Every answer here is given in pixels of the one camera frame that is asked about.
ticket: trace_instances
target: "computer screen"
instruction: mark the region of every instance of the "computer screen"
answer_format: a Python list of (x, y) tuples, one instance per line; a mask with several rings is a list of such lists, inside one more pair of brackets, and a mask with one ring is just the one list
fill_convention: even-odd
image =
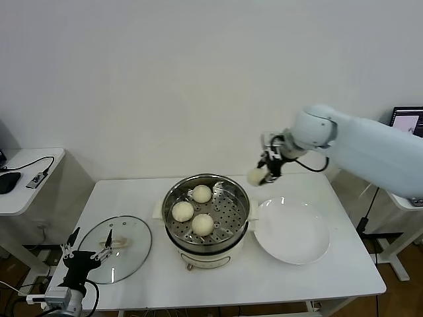
[(395, 107), (390, 126), (423, 137), (423, 107)]
[(6, 163), (6, 155), (0, 149), (0, 167), (2, 167)]

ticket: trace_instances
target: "cable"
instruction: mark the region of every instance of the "cable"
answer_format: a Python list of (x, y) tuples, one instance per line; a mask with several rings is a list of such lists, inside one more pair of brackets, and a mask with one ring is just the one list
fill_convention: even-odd
[[(38, 285), (38, 284), (43, 284), (43, 282), (38, 282), (38, 283), (33, 283), (33, 284), (24, 284), (24, 285), (21, 285), (20, 287), (34, 286), (34, 285)], [(0, 289), (10, 289), (10, 288), (9, 287), (0, 287)]]
[(184, 315), (184, 316), (186, 316), (186, 317), (188, 317), (188, 310), (185, 308), (185, 312), (183, 312), (183, 311), (181, 311), (181, 310), (179, 310), (179, 309), (175, 309), (177, 312), (179, 312), (180, 314), (182, 314), (182, 315)]
[(18, 292), (18, 294), (21, 294), (22, 296), (28, 296), (28, 294), (21, 292), (20, 290), (14, 288), (13, 286), (10, 286), (9, 284), (7, 284), (6, 282), (0, 281), (0, 283), (6, 285), (8, 288), (14, 290), (15, 292)]
[(144, 313), (143, 317), (146, 317), (146, 316), (148, 315), (148, 313), (149, 313), (149, 312), (151, 312), (151, 310), (150, 310), (150, 309), (149, 309), (149, 310), (147, 310), (147, 311)]
[[(52, 270), (52, 267), (49, 265), (48, 266), (47, 277), (50, 275), (51, 270)], [(34, 286), (34, 285), (41, 285), (41, 284), (44, 284), (44, 282), (38, 282), (38, 283), (32, 283), (32, 284), (24, 284), (24, 285), (21, 285), (19, 288), (27, 287), (27, 286)], [(11, 288), (10, 287), (0, 287), (0, 289), (11, 289)]]
[(11, 316), (12, 317), (15, 317), (15, 306), (18, 302), (26, 302), (26, 297), (20, 297), (13, 302), (12, 308), (11, 308)]
[(44, 227), (41, 227), (42, 230), (42, 241), (40, 243), (38, 243), (35, 247), (31, 248), (31, 249), (27, 249), (28, 251), (33, 251), (35, 249), (37, 249), (37, 247), (39, 247), (41, 244), (45, 243), (46, 241), (46, 229)]
[(371, 210), (371, 208), (373, 207), (373, 203), (375, 202), (375, 198), (376, 198), (376, 195), (377, 195), (377, 193), (379, 192), (379, 187), (378, 188), (376, 188), (376, 192), (375, 192), (375, 194), (373, 195), (373, 198), (372, 198), (372, 200), (371, 200), (371, 203), (370, 203), (370, 206), (369, 206), (369, 209), (367, 210), (367, 213), (365, 214), (365, 218), (367, 218), (367, 216), (369, 215), (369, 213), (370, 213), (370, 210)]
[(60, 309), (61, 309), (60, 307), (53, 307), (53, 308), (51, 308), (49, 310), (46, 310), (45, 312), (42, 312), (41, 314), (38, 314), (38, 315), (36, 315), (34, 317), (42, 317), (42, 316), (45, 316), (45, 315), (47, 315), (47, 314), (49, 314), (51, 312), (55, 312), (55, 311), (60, 310)]
[(362, 217), (360, 219), (360, 221), (357, 225), (356, 231), (357, 231), (358, 235), (361, 236), (361, 237), (364, 236), (365, 226), (369, 222), (368, 216), (370, 214), (371, 208), (373, 207), (373, 203), (375, 202), (376, 195), (377, 195), (378, 192), (379, 192), (379, 187), (376, 188), (375, 194), (373, 195), (373, 198), (371, 199), (371, 203), (370, 203), (369, 209), (367, 210), (367, 213), (365, 214), (364, 217)]
[[(26, 271), (26, 273), (19, 279), (17, 285), (19, 285), (19, 283), (22, 283), (22, 281), (24, 280), (24, 278), (28, 275), (29, 271), (30, 270)], [(7, 307), (9, 306), (9, 303), (10, 303), (10, 301), (12, 299), (13, 294), (14, 294), (14, 292), (12, 292), (9, 295), (9, 298), (7, 299), (6, 306), (5, 306), (5, 311), (4, 311), (4, 315), (6, 315), (6, 313), (7, 313)]]
[(93, 309), (90, 311), (90, 313), (86, 316), (86, 317), (91, 317), (94, 313), (95, 310), (97, 309), (97, 305), (98, 305), (98, 299), (100, 298), (100, 290), (98, 289), (98, 286), (96, 283), (94, 283), (93, 281), (86, 279), (85, 280), (87, 283), (90, 283), (94, 288), (95, 288), (95, 303), (94, 303), (94, 307)]
[[(371, 240), (371, 243), (373, 244), (373, 251), (375, 252), (375, 265), (376, 265), (376, 269), (379, 271), (379, 269), (377, 268), (376, 243), (375, 243), (374, 239)], [(376, 317), (379, 317), (379, 295), (376, 295)]]
[(48, 272), (47, 272), (47, 276), (46, 276), (46, 278), (43, 280), (43, 282), (41, 283), (41, 284), (39, 284), (39, 286), (38, 286), (38, 291), (41, 293), (41, 294), (46, 294), (46, 291), (47, 291), (47, 287), (48, 287), (48, 285), (50, 284), (50, 281), (52, 280), (51, 278), (49, 278), (50, 277), (50, 272), (51, 272), (51, 270), (52, 270), (52, 267), (49, 265), (48, 266)]
[(51, 163), (48, 165), (48, 167), (43, 171), (43, 174), (45, 174), (45, 173), (47, 173), (48, 172), (48, 170), (49, 170), (49, 168), (50, 167), (52, 167), (52, 165), (53, 165), (53, 163), (54, 163), (54, 157), (53, 156), (51, 156), (51, 155), (48, 155), (48, 156), (46, 156), (46, 157), (41, 157), (41, 158), (39, 158), (38, 160), (35, 160), (35, 161), (33, 161), (33, 162), (31, 162), (31, 163), (28, 163), (28, 164), (25, 164), (25, 165), (23, 165), (23, 166), (20, 166), (20, 167), (14, 167), (14, 168), (8, 168), (7, 166), (4, 166), (4, 167), (2, 167), (2, 168), (0, 168), (0, 172), (9, 172), (9, 171), (11, 171), (11, 170), (22, 170), (23, 168), (25, 168), (25, 167), (28, 167), (28, 166), (30, 166), (30, 165), (33, 165), (33, 164), (35, 164), (35, 163), (37, 163), (37, 162), (40, 162), (41, 160), (45, 160), (45, 159), (52, 159), (52, 161), (51, 161)]
[(301, 165), (303, 168), (305, 168), (306, 170), (310, 170), (311, 172), (316, 172), (316, 173), (320, 173), (323, 172), (324, 170), (326, 170), (328, 168), (329, 165), (329, 158), (326, 157), (326, 162), (325, 165), (323, 166), (323, 168), (321, 168), (320, 170), (315, 170), (311, 167), (308, 167), (307, 165), (301, 163), (299, 160), (294, 160), (294, 162), (298, 163), (299, 165)]

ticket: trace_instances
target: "white robotic arm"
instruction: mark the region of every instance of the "white robotic arm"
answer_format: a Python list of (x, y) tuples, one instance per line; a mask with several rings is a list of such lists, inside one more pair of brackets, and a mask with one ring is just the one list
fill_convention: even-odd
[(257, 184), (273, 182), (280, 176), (276, 166), (280, 169), (313, 150), (393, 194), (423, 197), (423, 139), (379, 122), (325, 105), (310, 106), (297, 115), (291, 129), (265, 133), (262, 144), (266, 152), (258, 167), (266, 164), (269, 173)]

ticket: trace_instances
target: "glass lid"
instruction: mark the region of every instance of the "glass lid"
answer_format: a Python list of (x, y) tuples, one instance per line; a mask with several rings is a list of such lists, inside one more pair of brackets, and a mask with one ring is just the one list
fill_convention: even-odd
[(98, 252), (104, 247), (112, 229), (112, 255), (88, 278), (98, 284), (123, 280), (137, 271), (147, 259), (151, 248), (151, 232), (146, 223), (132, 216), (109, 218), (87, 233), (78, 247), (81, 251)]

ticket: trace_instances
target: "white side table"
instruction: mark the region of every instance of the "white side table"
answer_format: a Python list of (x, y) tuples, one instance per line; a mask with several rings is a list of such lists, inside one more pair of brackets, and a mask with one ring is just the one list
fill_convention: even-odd
[[(41, 157), (53, 156), (54, 163), (50, 167), (47, 177), (41, 182), (41, 184), (35, 189), (26, 188), (26, 185), (37, 175), (42, 172), (51, 163), (50, 159), (41, 160), (33, 165), (30, 165), (22, 170), (18, 170), (22, 175), (17, 182), (15, 188), (7, 194), (0, 195), (0, 217), (1, 216), (17, 216), (24, 213), (31, 205), (34, 198), (38, 195), (44, 184), (48, 181), (48, 178), (52, 172), (56, 169), (59, 162), (65, 156), (65, 150), (60, 148), (51, 149), (3, 149), (7, 162), (6, 166), (9, 168), (16, 168), (23, 166), (29, 162), (33, 162)], [(20, 261), (25, 263), (31, 270), (26, 276), (24, 281), (25, 284), (31, 284), (35, 281), (37, 276), (45, 276), (49, 272), (49, 267), (43, 262), (48, 257), (50, 251), (42, 250), (38, 257), (34, 256), (26, 248), (15, 241), (7, 228), (7, 226), (1, 225), (0, 219), (0, 246), (6, 251), (14, 255)], [(22, 292), (30, 291), (30, 287), (22, 288)]]
[[(394, 204), (403, 211), (423, 211), (423, 207), (415, 207), (411, 205), (411, 203), (405, 198), (399, 197), (389, 192), (387, 192), (387, 194), (392, 199)], [(422, 234), (423, 222), (416, 221), (415, 223), (412, 223), (392, 244), (389, 244), (386, 239), (377, 239), (378, 243), (383, 249), (382, 253), (377, 255), (377, 263), (391, 264), (400, 281), (409, 281), (410, 277), (398, 259), (397, 254), (404, 250), (405, 247), (415, 241)], [(376, 262), (375, 254), (371, 254), (371, 258), (373, 262)]]

